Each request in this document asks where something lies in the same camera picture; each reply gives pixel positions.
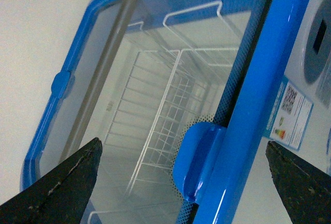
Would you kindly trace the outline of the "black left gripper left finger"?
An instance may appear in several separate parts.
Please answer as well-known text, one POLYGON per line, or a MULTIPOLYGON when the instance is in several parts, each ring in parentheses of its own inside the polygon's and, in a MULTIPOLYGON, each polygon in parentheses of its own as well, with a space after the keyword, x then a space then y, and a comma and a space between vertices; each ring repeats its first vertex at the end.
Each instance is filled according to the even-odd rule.
POLYGON ((102 142, 92 139, 1 205, 1 223, 80 223, 94 190, 102 142))

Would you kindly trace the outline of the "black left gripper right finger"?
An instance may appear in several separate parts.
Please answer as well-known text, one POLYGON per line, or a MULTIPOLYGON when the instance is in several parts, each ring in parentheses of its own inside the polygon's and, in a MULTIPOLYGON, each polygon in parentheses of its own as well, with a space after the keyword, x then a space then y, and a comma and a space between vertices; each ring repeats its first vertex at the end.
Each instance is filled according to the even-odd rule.
POLYGON ((275 141, 266 157, 292 223, 330 223, 330 176, 275 141))

